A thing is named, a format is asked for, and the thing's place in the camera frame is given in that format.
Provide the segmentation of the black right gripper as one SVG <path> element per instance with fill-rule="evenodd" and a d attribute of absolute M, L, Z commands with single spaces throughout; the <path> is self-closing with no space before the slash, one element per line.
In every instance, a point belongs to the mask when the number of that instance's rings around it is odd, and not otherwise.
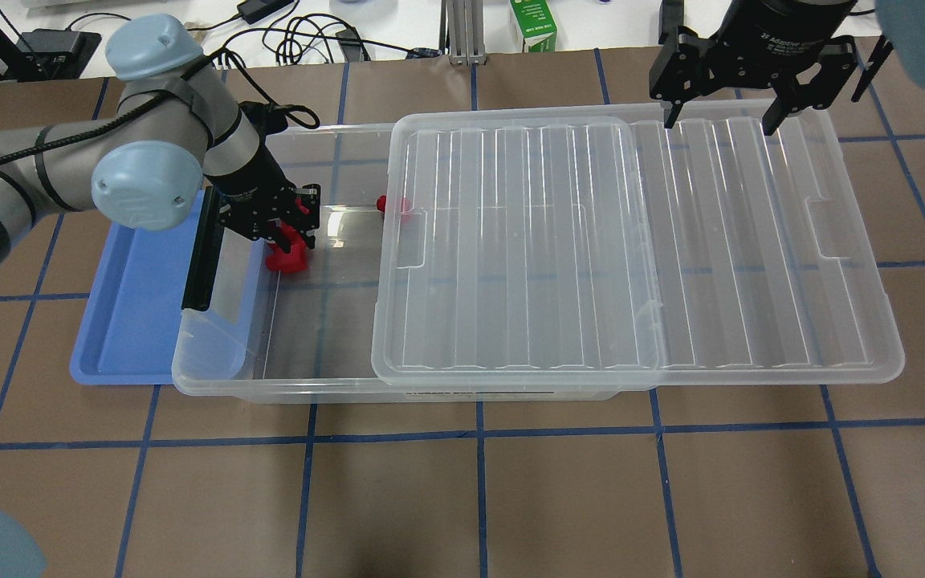
<path fill-rule="evenodd" d="M 676 26 L 663 36 L 649 92 L 675 127 L 683 106 L 724 88 L 773 88 L 761 131 L 807 108 L 829 108 L 858 68 L 852 36 L 837 35 L 855 1 L 734 1 L 719 29 L 700 37 Z"/>

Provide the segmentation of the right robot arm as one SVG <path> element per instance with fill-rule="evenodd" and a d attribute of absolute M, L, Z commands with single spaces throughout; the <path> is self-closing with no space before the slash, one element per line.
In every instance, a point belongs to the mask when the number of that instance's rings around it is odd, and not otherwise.
<path fill-rule="evenodd" d="M 684 23 L 682 1 L 658 11 L 660 51 L 647 77 L 650 98 L 664 107 L 672 128 L 690 101 L 724 88 L 771 89 L 774 99 L 761 117 L 771 136 L 790 115 L 833 105 L 858 69 L 852 35 L 838 29 L 853 1 L 734 1 L 719 29 L 700 37 Z M 852 101 L 862 98 L 891 54 L 899 55 L 910 80 L 925 89 L 925 1 L 877 1 L 881 29 L 864 62 Z"/>

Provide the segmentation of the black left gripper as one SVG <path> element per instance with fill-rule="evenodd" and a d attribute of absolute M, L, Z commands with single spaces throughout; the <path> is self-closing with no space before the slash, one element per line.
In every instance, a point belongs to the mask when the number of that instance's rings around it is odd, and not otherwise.
<path fill-rule="evenodd" d="M 249 240 L 265 240 L 272 251 L 290 251 L 293 227 L 309 250 L 316 248 L 322 186 L 297 186 L 273 157 L 252 157 L 242 168 L 210 175 L 222 195 L 219 221 Z"/>

